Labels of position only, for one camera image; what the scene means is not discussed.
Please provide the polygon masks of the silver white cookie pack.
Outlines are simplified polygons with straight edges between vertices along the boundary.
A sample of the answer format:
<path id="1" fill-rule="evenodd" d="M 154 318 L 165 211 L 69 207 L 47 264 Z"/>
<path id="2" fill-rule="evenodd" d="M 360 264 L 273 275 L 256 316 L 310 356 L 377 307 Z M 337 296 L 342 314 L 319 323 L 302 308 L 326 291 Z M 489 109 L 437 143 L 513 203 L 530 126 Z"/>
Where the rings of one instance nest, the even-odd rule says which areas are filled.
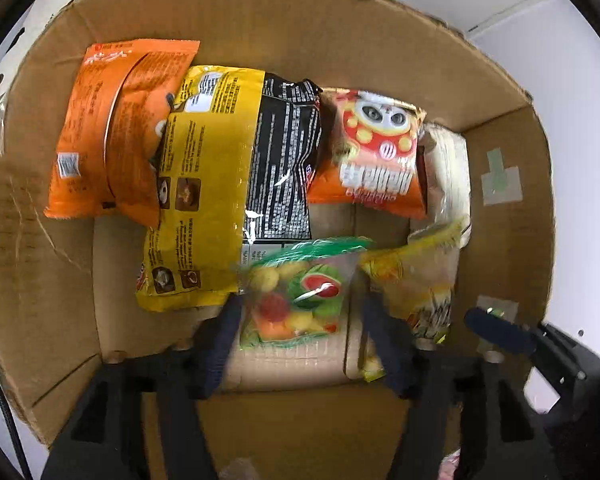
<path id="1" fill-rule="evenodd" d="M 412 221 L 412 230 L 420 231 L 463 220 L 460 247 L 464 248 L 471 236 L 471 186 L 466 140 L 443 126 L 425 122 L 418 146 L 424 149 L 427 214 L 424 220 Z"/>

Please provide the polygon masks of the fruit candy bag green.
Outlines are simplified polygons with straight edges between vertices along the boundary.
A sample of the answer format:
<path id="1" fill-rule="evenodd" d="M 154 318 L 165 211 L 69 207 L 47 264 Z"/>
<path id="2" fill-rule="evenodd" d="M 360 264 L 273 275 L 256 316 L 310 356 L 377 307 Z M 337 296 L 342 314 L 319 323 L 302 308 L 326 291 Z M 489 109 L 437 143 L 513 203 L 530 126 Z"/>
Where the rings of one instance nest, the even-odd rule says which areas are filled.
<path id="1" fill-rule="evenodd" d="M 245 270 L 242 348 L 291 348 L 339 332 L 343 305 L 366 237 L 307 240 Z"/>

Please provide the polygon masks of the orange snack bag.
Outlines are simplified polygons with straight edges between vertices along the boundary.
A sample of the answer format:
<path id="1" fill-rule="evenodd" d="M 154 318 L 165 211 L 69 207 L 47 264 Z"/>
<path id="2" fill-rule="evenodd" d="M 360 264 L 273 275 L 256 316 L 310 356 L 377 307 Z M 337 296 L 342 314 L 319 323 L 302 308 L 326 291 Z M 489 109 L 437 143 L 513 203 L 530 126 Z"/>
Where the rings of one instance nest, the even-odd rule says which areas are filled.
<path id="1" fill-rule="evenodd" d="M 134 39 L 87 48 L 56 145 L 46 217 L 117 211 L 146 228 L 158 226 L 151 161 L 199 46 L 197 40 Z"/>

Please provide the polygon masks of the yellow black snack bag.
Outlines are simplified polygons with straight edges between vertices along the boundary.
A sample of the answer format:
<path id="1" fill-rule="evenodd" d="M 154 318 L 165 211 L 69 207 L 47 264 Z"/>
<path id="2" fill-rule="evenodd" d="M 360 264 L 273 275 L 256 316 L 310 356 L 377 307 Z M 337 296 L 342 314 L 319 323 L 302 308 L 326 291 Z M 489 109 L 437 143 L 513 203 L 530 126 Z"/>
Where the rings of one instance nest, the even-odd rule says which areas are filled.
<path id="1" fill-rule="evenodd" d="M 245 246 L 310 238 L 321 92 L 254 68 L 188 70 L 162 141 L 160 220 L 136 282 L 142 309 L 222 304 L 238 287 Z"/>

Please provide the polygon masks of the orange cartoon chips bag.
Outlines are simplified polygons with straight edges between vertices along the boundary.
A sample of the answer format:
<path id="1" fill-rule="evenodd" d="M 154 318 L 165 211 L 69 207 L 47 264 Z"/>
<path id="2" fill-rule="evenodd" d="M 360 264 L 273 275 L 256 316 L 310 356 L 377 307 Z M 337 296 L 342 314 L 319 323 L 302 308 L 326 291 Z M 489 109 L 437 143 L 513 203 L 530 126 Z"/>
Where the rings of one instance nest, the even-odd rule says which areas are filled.
<path id="1" fill-rule="evenodd" d="M 327 88 L 326 151 L 308 191 L 311 204 L 360 204 L 409 219 L 426 216 L 417 151 L 426 112 L 374 92 Z"/>

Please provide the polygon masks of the cardboard box blue front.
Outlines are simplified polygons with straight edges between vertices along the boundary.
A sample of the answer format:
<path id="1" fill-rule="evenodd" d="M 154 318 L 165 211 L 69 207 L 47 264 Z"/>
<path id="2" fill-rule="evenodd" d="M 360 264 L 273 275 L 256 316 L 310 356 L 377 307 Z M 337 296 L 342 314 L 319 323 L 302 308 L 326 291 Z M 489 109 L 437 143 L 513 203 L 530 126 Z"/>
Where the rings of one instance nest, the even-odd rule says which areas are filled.
<path id="1" fill-rule="evenodd" d="M 538 322 L 552 166 L 527 92 L 396 0 L 69 0 L 0 116 L 0 375 L 52 453 L 99 444 L 107 359 L 160 356 L 245 292 L 218 466 L 381 479 L 406 405 L 356 266 L 412 335 L 471 356 L 472 307 Z"/>

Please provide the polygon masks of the yellow chips bag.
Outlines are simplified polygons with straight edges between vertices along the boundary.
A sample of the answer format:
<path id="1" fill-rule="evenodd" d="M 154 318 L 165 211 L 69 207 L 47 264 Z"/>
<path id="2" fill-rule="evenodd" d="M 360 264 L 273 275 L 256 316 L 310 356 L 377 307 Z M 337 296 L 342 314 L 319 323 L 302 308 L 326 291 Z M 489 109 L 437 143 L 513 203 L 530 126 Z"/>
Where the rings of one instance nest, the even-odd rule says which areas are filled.
<path id="1" fill-rule="evenodd" d="M 404 246 L 370 250 L 358 262 L 384 295 L 389 314 L 405 321 L 415 337 L 445 341 L 460 250 L 469 234 L 465 214 L 413 233 Z"/>

